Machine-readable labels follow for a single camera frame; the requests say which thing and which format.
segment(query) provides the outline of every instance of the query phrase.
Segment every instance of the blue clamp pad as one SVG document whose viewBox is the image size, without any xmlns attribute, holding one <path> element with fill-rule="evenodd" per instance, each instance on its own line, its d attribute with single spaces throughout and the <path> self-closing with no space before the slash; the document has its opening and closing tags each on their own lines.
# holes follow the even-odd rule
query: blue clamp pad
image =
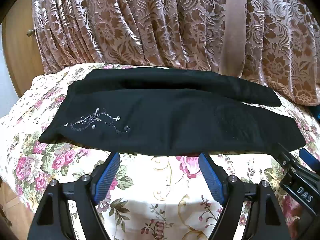
<svg viewBox="0 0 320 240">
<path fill-rule="evenodd" d="M 93 197 L 93 201 L 95 202 L 96 205 L 98 205 L 98 203 L 100 201 L 105 199 L 105 197 L 108 193 L 108 190 L 111 186 L 111 183 L 112 183 L 113 179 L 115 178 L 116 173 L 119 169 L 119 166 L 120 166 L 120 155 L 119 155 L 119 153 L 116 153 L 112 157 L 110 163 L 108 164 L 108 166 L 104 170 L 102 176 L 100 177 L 100 179 L 97 182 L 96 192 Z"/>
<path fill-rule="evenodd" d="M 207 183 L 213 199 L 223 205 L 225 198 L 223 196 L 222 183 L 218 179 L 218 176 L 213 171 L 211 165 L 209 164 L 207 158 L 203 153 L 199 155 L 199 167 L 204 176 L 205 182 Z"/>
<path fill-rule="evenodd" d="M 320 161 L 305 148 L 300 149 L 299 157 L 315 172 L 320 172 Z"/>
</svg>

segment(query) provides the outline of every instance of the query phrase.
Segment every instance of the floral fabric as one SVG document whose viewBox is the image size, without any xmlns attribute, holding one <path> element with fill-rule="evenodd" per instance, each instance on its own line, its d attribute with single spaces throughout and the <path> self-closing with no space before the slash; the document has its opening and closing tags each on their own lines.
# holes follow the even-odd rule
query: floral fabric
<svg viewBox="0 0 320 240">
<path fill-rule="evenodd" d="M 32 0 L 45 73 L 79 63 L 210 70 L 320 104 L 319 25 L 302 0 Z"/>
<path fill-rule="evenodd" d="M 79 64 L 57 74 L 38 76 L 32 87 L 0 119 L 0 175 L 33 212 L 53 178 L 61 183 L 90 174 L 109 152 L 85 149 L 70 143 L 43 144 L 40 134 L 52 121 L 64 100 L 68 85 L 84 78 L 92 69 L 131 68 L 117 64 Z M 309 150 L 320 159 L 320 127 L 302 106 L 279 96 L 281 107 L 263 106 L 291 116 L 304 135 Z M 245 182 L 269 181 L 279 200 L 292 236 L 301 208 L 280 187 L 283 170 L 270 155 L 212 152 L 212 159 L 230 175 Z M 292 152 L 297 159 L 298 151 Z M 117 171 L 106 198 L 97 212 L 113 240 L 207 239 L 221 206 L 212 199 L 197 157 L 152 157 L 121 153 Z M 69 202 L 77 239 L 85 239 L 75 203 Z M 241 239 L 249 203 L 244 203 L 234 239 Z"/>
</svg>

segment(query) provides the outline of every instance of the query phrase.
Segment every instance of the door knob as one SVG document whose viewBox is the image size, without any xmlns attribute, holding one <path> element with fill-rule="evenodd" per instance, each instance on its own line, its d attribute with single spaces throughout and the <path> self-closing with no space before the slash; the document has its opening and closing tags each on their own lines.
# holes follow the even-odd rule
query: door knob
<svg viewBox="0 0 320 240">
<path fill-rule="evenodd" d="M 28 37 L 31 37 L 31 36 L 34 36 L 36 33 L 35 33 L 35 30 L 28 30 L 27 31 L 27 36 Z"/>
</svg>

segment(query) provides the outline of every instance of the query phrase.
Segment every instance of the velvet curtain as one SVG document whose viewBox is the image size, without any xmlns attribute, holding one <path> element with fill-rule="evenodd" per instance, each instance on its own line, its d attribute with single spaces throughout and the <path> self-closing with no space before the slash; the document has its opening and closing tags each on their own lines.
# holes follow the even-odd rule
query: velvet curtain
<svg viewBox="0 0 320 240">
<path fill-rule="evenodd" d="M 215 71 L 320 104 L 319 25 L 302 0 L 32 0 L 46 73 L 106 62 Z"/>
</svg>

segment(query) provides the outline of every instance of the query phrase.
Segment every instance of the black plastic bracket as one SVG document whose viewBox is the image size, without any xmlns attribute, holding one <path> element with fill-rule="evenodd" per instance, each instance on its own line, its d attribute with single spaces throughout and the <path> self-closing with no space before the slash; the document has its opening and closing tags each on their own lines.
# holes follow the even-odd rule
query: black plastic bracket
<svg viewBox="0 0 320 240">
<path fill-rule="evenodd" d="M 208 240 L 232 240 L 238 227 L 244 201 L 244 183 L 236 176 L 228 177 L 230 188 L 227 204 Z"/>
<path fill-rule="evenodd" d="M 289 195 L 303 206 L 311 216 L 320 214 L 320 176 L 302 165 L 281 144 L 273 146 L 272 154 L 284 169 L 280 182 Z"/>
<path fill-rule="evenodd" d="M 263 180 L 259 185 L 254 185 L 257 195 L 251 202 L 242 240 L 270 240 L 275 236 L 290 240 L 288 227 L 270 184 Z"/>
<path fill-rule="evenodd" d="M 76 240 L 68 200 L 61 184 L 52 180 L 47 186 L 31 223 L 28 240 L 42 239 Z"/>
<path fill-rule="evenodd" d="M 90 193 L 91 180 L 92 177 L 90 175 L 84 175 L 76 181 L 74 188 L 74 199 L 83 233 L 86 240 L 110 240 L 92 204 Z"/>
</svg>

